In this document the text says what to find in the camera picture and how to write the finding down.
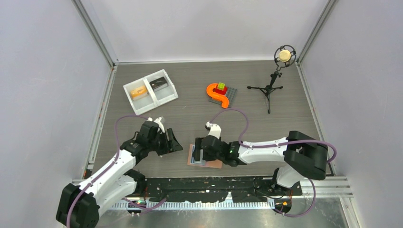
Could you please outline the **pink leather card holder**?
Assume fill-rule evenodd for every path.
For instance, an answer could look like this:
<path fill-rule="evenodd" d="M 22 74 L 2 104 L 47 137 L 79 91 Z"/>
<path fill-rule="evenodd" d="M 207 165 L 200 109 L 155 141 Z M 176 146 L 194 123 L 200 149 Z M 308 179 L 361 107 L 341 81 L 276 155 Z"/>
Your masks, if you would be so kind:
<path fill-rule="evenodd" d="M 196 166 L 196 167 L 204 167 L 204 168 L 215 168 L 215 169 L 221 169 L 222 168 L 222 162 L 219 160 L 214 160 L 214 161 L 195 161 L 194 158 L 192 157 L 192 153 L 194 151 L 194 145 L 190 144 L 189 147 L 189 154 L 188 154 L 188 161 L 187 165 L 188 166 Z"/>

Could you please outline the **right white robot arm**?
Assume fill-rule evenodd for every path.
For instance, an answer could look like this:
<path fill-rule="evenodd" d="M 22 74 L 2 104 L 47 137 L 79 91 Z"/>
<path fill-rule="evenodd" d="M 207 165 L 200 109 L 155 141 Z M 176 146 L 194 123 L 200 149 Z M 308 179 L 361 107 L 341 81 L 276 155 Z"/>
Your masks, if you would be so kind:
<path fill-rule="evenodd" d="M 329 144 L 299 131 L 287 137 L 267 142 L 224 142 L 214 135 L 195 139 L 191 159 L 195 162 L 221 161 L 231 167 L 255 162 L 281 162 L 275 169 L 271 188 L 278 195 L 285 194 L 296 182 L 307 178 L 326 178 Z"/>

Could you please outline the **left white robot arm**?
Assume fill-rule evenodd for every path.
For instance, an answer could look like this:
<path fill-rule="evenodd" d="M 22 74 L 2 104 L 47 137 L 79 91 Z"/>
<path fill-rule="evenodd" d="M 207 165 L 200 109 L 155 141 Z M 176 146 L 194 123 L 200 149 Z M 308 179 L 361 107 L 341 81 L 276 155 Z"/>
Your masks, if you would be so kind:
<path fill-rule="evenodd" d="M 134 167 L 150 152 L 162 156 L 183 150 L 164 118 L 148 118 L 134 137 L 118 147 L 112 159 L 78 185 L 61 193 L 56 220 L 68 228 L 94 228 L 100 217 L 123 197 L 145 193 L 145 176 Z"/>

